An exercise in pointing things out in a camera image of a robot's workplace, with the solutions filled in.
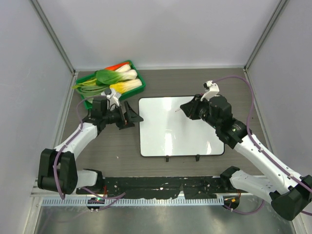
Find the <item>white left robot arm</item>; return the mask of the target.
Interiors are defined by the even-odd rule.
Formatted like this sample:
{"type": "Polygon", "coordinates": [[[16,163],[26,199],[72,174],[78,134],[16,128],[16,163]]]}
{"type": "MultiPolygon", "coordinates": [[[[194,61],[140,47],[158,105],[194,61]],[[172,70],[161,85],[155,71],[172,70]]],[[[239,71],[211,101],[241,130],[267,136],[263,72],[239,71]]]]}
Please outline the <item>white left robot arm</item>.
{"type": "Polygon", "coordinates": [[[122,130],[142,121],[143,118],[127,101],[120,104],[117,97],[96,96],[92,109],[80,120],[78,128],[57,147],[41,152],[38,187],[57,192],[62,199],[77,189],[100,194],[104,188],[102,172],[93,169],[79,171],[76,159],[107,125],[114,124],[122,130]]]}

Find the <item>green long beans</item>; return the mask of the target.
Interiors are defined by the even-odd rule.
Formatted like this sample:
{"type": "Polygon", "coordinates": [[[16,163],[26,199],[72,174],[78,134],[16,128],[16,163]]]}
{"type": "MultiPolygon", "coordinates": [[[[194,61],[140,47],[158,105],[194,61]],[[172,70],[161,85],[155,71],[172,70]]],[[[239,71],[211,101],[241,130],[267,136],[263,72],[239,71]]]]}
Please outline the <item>green long beans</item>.
{"type": "Polygon", "coordinates": [[[105,89],[107,89],[108,85],[97,85],[95,83],[91,84],[78,84],[72,86],[72,89],[76,90],[77,93],[83,96],[83,99],[89,98],[92,96],[100,95],[105,89]]]}

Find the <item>green plastic tray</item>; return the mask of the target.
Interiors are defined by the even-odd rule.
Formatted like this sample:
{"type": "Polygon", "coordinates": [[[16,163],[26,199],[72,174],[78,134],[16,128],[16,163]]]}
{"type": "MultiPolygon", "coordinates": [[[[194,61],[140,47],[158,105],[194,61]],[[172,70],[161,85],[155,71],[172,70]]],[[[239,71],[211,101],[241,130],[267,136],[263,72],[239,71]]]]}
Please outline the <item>green plastic tray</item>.
{"type": "Polygon", "coordinates": [[[92,96],[100,95],[109,88],[121,94],[120,100],[133,97],[144,91],[146,82],[130,60],[123,61],[110,67],[97,70],[94,73],[77,79],[72,87],[84,102],[87,110],[92,108],[92,96]]]}

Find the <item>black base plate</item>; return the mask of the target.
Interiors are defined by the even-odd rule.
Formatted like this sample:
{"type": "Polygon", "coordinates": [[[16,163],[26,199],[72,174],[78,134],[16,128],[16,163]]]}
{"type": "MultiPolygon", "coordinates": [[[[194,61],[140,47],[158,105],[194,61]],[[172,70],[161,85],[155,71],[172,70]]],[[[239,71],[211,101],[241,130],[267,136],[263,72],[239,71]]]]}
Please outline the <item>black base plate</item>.
{"type": "Polygon", "coordinates": [[[242,189],[226,187],[219,177],[106,177],[96,194],[106,192],[108,197],[125,193],[124,199],[175,199],[182,192],[186,199],[216,198],[217,194],[245,193],[242,189]]]}

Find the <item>white whiteboard black frame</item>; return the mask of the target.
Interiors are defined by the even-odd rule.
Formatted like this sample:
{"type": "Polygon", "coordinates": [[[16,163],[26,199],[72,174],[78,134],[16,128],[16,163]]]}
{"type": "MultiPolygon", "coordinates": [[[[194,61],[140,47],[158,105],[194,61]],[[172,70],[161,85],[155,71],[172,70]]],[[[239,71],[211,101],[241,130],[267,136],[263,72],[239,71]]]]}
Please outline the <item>white whiteboard black frame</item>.
{"type": "Polygon", "coordinates": [[[155,156],[219,156],[225,145],[214,128],[202,120],[191,120],[180,110],[192,96],[144,97],[139,100],[140,154],[155,156]]]}

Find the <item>yellow white cabbage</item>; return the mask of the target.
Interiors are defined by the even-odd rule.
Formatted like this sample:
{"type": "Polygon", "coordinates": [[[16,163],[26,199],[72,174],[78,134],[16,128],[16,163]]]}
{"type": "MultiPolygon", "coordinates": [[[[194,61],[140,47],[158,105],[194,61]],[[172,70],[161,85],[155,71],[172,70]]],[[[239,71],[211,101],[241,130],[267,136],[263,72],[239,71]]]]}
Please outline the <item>yellow white cabbage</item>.
{"type": "Polygon", "coordinates": [[[141,85],[142,85],[142,82],[140,79],[133,79],[133,80],[125,81],[125,82],[118,82],[116,84],[112,84],[109,86],[109,88],[114,88],[120,94],[124,94],[135,88],[140,87],[141,85]]]}

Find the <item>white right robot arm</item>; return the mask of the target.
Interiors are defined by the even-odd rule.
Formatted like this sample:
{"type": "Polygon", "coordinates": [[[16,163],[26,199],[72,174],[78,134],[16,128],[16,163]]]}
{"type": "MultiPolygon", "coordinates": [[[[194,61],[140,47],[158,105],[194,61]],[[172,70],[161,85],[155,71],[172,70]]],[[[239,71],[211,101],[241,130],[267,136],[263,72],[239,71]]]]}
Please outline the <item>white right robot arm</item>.
{"type": "Polygon", "coordinates": [[[208,123],[224,144],[247,158],[266,176],[257,178],[231,166],[221,174],[223,191],[249,192],[270,203],[275,212],[288,221],[294,220],[311,203],[311,175],[302,176],[264,147],[243,122],[233,117],[232,106],[225,97],[216,95],[206,100],[195,95],[180,109],[189,119],[208,123]]]}

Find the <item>white bottle grey cap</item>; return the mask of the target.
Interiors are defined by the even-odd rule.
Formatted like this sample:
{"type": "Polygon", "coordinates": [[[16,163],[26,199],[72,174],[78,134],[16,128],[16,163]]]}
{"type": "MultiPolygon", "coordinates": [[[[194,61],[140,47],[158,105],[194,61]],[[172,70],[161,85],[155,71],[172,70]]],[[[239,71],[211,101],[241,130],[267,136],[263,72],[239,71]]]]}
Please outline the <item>white bottle grey cap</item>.
{"type": "Polygon", "coordinates": [[[107,88],[100,95],[106,97],[107,99],[111,99],[116,94],[117,94],[117,92],[114,88],[107,88]]]}

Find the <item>white bok choy stalk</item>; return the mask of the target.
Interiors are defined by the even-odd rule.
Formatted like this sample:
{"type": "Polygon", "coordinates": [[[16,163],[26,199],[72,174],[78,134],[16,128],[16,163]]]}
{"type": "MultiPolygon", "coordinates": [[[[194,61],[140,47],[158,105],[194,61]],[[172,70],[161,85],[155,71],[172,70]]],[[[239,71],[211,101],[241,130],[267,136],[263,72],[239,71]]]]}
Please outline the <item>white bok choy stalk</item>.
{"type": "Polygon", "coordinates": [[[132,68],[131,68],[131,66],[130,66],[129,64],[125,64],[125,65],[123,65],[123,66],[117,68],[115,71],[116,71],[116,72],[122,73],[122,72],[128,72],[128,71],[130,71],[131,69],[132,69],[132,68]]]}

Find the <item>orange carrot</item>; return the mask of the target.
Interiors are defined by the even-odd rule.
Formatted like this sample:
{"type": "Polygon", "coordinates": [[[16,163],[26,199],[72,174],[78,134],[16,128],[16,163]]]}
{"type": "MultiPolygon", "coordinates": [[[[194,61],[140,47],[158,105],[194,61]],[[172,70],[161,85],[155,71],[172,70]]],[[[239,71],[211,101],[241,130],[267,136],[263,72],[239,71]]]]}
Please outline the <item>orange carrot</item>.
{"type": "Polygon", "coordinates": [[[106,67],[105,70],[115,71],[118,68],[122,67],[123,65],[128,65],[128,64],[130,64],[128,61],[122,62],[122,63],[119,63],[119,64],[115,64],[113,66],[106,67]]]}

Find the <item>green bok choy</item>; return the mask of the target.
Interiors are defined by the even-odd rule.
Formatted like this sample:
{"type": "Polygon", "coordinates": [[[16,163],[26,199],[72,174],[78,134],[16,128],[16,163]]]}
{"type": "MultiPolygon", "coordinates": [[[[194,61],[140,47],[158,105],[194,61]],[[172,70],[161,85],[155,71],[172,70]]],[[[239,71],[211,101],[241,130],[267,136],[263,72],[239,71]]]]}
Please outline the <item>green bok choy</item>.
{"type": "Polygon", "coordinates": [[[137,72],[131,69],[126,72],[116,72],[111,70],[99,70],[95,72],[97,85],[111,85],[119,82],[133,80],[137,78],[137,72]]]}

